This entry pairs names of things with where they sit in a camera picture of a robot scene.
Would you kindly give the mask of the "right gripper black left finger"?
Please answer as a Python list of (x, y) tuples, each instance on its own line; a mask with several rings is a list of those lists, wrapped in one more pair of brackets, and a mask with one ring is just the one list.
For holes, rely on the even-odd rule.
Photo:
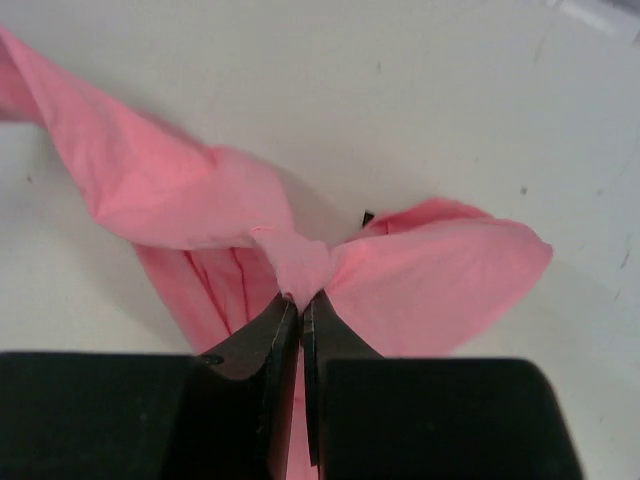
[(286, 477), (298, 349), (297, 309), (278, 294), (199, 357), (189, 391), (191, 478)]

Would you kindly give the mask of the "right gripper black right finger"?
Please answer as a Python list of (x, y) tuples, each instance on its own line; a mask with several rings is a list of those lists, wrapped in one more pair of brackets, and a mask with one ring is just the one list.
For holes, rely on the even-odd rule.
[(380, 360), (383, 356), (362, 339), (336, 312), (328, 294), (317, 293), (302, 314), (305, 415), (311, 465), (322, 477), (323, 401), (327, 368), (334, 360)]

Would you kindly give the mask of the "pink t shirt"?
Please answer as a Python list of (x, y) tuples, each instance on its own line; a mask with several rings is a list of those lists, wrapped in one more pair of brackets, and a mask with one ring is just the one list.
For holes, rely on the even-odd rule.
[[(1, 358), (5, 479), (193, 479), (199, 357), (278, 294), (298, 313), (283, 479), (550, 479), (570, 453), (544, 376), (449, 353), (528, 293), (551, 247), (529, 227), (430, 199), (328, 246), (295, 225), (278, 175), (160, 127), (1, 35), (1, 115), (48, 131), (93, 219), (130, 241), (189, 356)], [(322, 477), (307, 439), (302, 314), (324, 290), (380, 360), (334, 360)]]

